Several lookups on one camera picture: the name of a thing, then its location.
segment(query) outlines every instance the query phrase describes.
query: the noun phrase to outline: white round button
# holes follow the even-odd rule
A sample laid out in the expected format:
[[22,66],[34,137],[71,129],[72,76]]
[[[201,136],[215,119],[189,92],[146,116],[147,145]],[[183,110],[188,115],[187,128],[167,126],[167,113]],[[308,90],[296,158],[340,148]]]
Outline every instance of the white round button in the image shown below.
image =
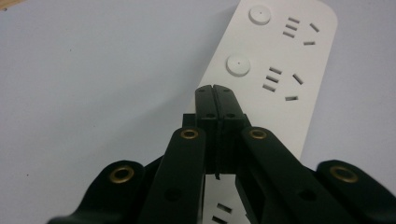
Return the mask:
[[255,6],[250,9],[248,17],[257,25],[265,25],[271,20],[271,11],[268,7]]
[[232,55],[227,59],[228,72],[236,77],[243,77],[250,70],[250,61],[242,55]]

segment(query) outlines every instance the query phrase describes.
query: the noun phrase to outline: gold rivet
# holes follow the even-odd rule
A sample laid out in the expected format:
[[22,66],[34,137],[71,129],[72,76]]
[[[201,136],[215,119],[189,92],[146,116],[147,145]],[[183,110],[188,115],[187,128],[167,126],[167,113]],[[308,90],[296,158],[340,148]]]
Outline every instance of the gold rivet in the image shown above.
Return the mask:
[[186,129],[183,130],[180,135],[185,139],[194,139],[198,137],[198,132],[194,129]]
[[123,165],[111,172],[110,181],[115,184],[122,184],[134,177],[134,169],[129,165]]
[[359,180],[358,176],[355,173],[353,173],[351,170],[347,169],[346,167],[340,165],[332,166],[332,168],[330,168],[330,174],[332,174],[332,176],[334,176],[339,180],[351,184],[356,183]]
[[250,132],[248,132],[248,134],[250,135],[250,137],[255,139],[264,139],[267,137],[267,133],[257,129],[251,130]]

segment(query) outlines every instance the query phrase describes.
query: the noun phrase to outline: white table surface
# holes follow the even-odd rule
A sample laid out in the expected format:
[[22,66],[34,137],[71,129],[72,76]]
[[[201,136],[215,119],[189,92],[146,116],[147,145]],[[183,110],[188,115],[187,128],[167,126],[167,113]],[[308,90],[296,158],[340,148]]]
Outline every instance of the white table surface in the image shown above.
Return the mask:
[[[302,162],[359,166],[396,194],[396,1],[338,16]],[[0,12],[0,218],[68,215],[111,162],[161,156],[236,0],[35,1]]]

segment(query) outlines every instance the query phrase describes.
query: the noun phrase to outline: white power strip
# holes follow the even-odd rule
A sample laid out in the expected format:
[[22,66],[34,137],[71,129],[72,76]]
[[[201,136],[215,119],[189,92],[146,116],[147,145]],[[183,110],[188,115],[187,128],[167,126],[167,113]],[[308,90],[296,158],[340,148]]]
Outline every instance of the white power strip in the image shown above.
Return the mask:
[[[336,26],[316,0],[242,0],[199,86],[233,90],[251,124],[300,158]],[[221,178],[206,178],[204,223],[249,223],[234,176]]]

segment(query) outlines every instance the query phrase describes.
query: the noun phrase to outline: outlet slot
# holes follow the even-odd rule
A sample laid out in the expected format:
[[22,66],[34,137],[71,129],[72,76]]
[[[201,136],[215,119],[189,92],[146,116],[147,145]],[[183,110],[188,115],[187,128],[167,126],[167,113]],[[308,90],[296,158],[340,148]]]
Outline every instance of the outlet slot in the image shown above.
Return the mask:
[[212,217],[212,220],[219,224],[227,224],[226,221],[224,221],[223,219],[221,219],[219,217]]
[[296,79],[296,81],[297,81],[300,85],[303,85],[303,83],[304,83],[303,80],[300,79],[300,78],[297,76],[297,74],[294,74],[293,77],[294,77],[294,79]]
[[297,23],[297,24],[300,23],[299,20],[294,19],[294,18],[292,18],[292,17],[289,17],[289,21],[295,22],[295,23]]
[[277,73],[277,74],[279,74],[279,75],[282,75],[282,71],[280,71],[279,69],[276,69],[276,68],[274,68],[274,67],[270,67],[270,71],[271,71],[271,72],[275,72],[275,73]]
[[296,101],[298,100],[298,96],[287,96],[285,97],[286,101]]
[[314,23],[311,23],[311,24],[309,24],[311,27],[312,27],[312,29],[314,29],[317,33],[319,32],[319,29],[318,29],[318,27],[314,24]]
[[279,82],[279,80],[276,79],[276,78],[274,78],[274,77],[267,76],[266,78],[267,78],[268,80],[270,80],[270,81],[275,82],[275,83],[278,83],[278,82]]
[[270,86],[265,85],[265,84],[262,85],[262,87],[265,88],[265,89],[268,90],[268,91],[273,91],[273,92],[275,92],[275,90],[276,90],[274,87],[270,87]]
[[283,32],[283,35],[286,35],[288,37],[294,38],[294,35],[288,32]]
[[218,208],[219,210],[222,210],[222,211],[224,211],[224,212],[226,212],[226,213],[230,213],[230,214],[231,214],[231,212],[233,211],[232,208],[227,207],[226,205],[221,204],[221,203],[218,203],[217,208]]
[[305,41],[304,45],[305,46],[315,45],[315,41]]
[[293,31],[297,31],[297,27],[295,27],[295,26],[286,24],[286,27],[291,29],[291,30],[293,30]]

